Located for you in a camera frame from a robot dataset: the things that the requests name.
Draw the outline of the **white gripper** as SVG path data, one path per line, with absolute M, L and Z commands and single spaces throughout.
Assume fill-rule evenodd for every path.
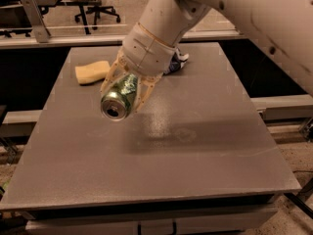
M 137 113 L 150 98 L 163 72 L 169 67 L 176 48 L 163 44 L 136 23 L 124 38 L 101 87 L 106 95 L 119 81 L 129 74 L 129 69 L 140 74 L 132 112 Z

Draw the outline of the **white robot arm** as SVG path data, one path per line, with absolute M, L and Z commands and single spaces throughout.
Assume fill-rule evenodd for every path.
M 129 74 L 138 77 L 139 110 L 183 35 L 214 9 L 229 20 L 304 91 L 313 95 L 313 0 L 149 0 L 122 42 L 101 94 Z

